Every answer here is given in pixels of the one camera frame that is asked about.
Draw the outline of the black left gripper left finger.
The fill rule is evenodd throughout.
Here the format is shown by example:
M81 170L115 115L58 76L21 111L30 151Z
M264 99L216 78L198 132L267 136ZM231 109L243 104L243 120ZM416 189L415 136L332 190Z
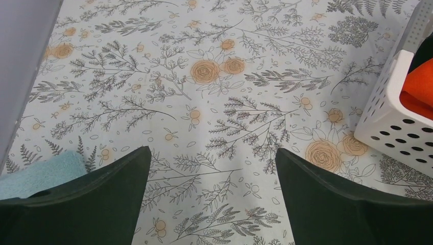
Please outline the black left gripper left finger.
M1 244L131 244L150 171L142 146L28 198L1 201Z

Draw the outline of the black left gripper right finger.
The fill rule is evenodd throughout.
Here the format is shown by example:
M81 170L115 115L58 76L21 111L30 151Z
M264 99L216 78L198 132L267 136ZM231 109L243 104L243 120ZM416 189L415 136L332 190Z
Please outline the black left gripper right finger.
M296 244L432 244L432 202L357 184L284 148L275 161Z

